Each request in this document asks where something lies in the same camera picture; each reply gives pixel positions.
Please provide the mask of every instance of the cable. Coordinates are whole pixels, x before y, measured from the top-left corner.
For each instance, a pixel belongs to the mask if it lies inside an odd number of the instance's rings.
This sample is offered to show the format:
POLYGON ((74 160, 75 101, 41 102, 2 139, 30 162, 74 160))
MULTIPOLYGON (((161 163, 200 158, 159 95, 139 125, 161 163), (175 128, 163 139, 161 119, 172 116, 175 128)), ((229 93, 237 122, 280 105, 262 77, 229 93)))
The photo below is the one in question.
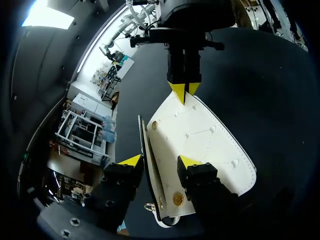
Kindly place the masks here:
POLYGON ((149 35, 147 34, 148 30, 151 28, 151 26, 152 26, 153 24, 155 24, 155 23, 157 23, 157 22, 159 22, 159 21, 160 21, 160 19, 157 20, 157 21, 154 21, 154 22, 151 23, 149 26, 147 26, 146 29, 144 30, 144 35, 149 36, 149 35))
POLYGON ((212 36, 212 33, 211 32, 208 32, 211 36, 211 42, 214 40, 214 37, 212 36))
POLYGON ((148 14, 146 8, 144 6, 140 6, 142 8, 142 11, 144 12, 146 18, 148 19, 148 24, 151 25, 151 20, 150 20, 150 14, 148 14))
POLYGON ((118 44, 116 44, 116 43, 115 43, 115 41, 113 41, 113 43, 114 43, 115 45, 117 45, 117 47, 121 50, 121 53, 123 54, 123 53, 124 53, 124 51, 122 50, 122 48, 121 48, 121 47, 119 47, 119 45, 118 45, 118 44))

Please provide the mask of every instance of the white pipe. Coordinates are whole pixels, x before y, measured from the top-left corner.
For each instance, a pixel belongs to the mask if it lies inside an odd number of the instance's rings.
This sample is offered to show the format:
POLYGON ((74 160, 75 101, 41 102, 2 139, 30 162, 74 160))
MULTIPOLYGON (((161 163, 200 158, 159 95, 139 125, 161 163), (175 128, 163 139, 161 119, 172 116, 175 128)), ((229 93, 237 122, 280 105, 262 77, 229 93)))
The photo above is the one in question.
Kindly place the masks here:
POLYGON ((148 12, 144 6, 141 5, 140 7, 142 8, 142 11, 145 13, 146 17, 148 18, 148 24, 149 24, 148 26, 150 26, 151 25, 150 15, 148 14, 148 12))
POLYGON ((143 28, 146 29, 147 27, 144 25, 143 21, 138 17, 138 14, 134 10, 133 6, 133 0, 125 0, 126 5, 128 6, 132 16, 135 18, 135 20, 138 22, 138 24, 143 28))
MULTIPOLYGON (((138 19, 140 19, 141 21, 144 20, 148 15, 151 14, 151 12, 156 8, 156 6, 154 4, 149 4, 146 8, 145 8, 145 12, 140 13, 139 15, 137 15, 138 19)), ((130 24, 134 23, 134 18, 133 19, 126 19, 120 26, 118 26, 115 34, 113 36, 110 36, 110 38, 108 40, 105 41, 105 45, 111 46, 113 41, 120 35, 120 33, 122 33, 123 30, 125 30, 130 24)))

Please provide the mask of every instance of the white handbag flap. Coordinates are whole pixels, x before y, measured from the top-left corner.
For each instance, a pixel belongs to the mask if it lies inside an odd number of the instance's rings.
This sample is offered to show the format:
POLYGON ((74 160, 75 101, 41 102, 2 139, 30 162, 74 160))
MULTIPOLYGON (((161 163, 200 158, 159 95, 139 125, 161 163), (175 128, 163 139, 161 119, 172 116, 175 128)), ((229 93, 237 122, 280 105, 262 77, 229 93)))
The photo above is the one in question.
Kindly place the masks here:
POLYGON ((179 155, 211 163, 218 170, 220 181, 239 196, 256 182, 256 168, 234 136, 203 102, 188 93, 184 105, 173 92, 167 97, 148 123, 147 135, 169 217, 195 212, 177 174, 179 155), (174 194, 177 193, 183 196, 180 206, 174 204, 174 194))
POLYGON ((156 209, 156 217, 158 221, 162 221, 167 217, 167 203, 165 199, 164 188, 158 171, 158 166, 153 154, 150 140, 146 133, 146 125, 141 116, 138 116, 141 151, 144 160, 144 168, 148 180, 149 189, 156 209))

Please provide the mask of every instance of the white stitching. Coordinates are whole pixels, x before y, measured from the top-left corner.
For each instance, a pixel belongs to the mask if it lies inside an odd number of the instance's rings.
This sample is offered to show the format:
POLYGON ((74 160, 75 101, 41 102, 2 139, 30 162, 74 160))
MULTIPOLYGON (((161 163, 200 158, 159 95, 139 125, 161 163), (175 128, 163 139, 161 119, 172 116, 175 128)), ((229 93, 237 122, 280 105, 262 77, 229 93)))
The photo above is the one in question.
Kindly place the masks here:
MULTIPOLYGON (((242 158, 246 161, 248 167, 249 167, 249 168, 253 168, 252 165, 251 165, 251 162, 250 162, 250 164, 248 163, 249 160, 247 159, 246 156, 244 156, 243 151, 240 150, 240 148, 239 148, 239 146, 236 144, 235 140, 234 140, 233 138, 231 138, 231 137, 229 136, 229 134, 226 132, 225 127, 223 127, 223 126, 221 125, 220 121, 218 121, 215 117, 213 117, 213 113, 210 112, 207 107, 204 107, 203 104, 200 104, 199 101, 197 101, 197 104, 198 104, 200 107, 202 107, 202 108, 210 115, 210 117, 215 121, 216 124, 219 125, 220 129, 223 130, 223 132, 225 133, 225 135, 231 140, 231 142, 233 143, 233 145, 236 147, 236 149, 238 150, 238 152, 241 154, 242 158)), ((251 182, 250 182, 249 186, 248 186, 247 188, 245 188, 244 190, 242 190, 240 193, 238 193, 239 195, 241 195, 242 193, 246 192, 247 190, 249 190, 249 189, 253 186, 253 181, 254 181, 254 177, 253 177, 253 176, 254 176, 254 175, 252 174, 252 175, 251 175, 252 179, 251 179, 251 182)))

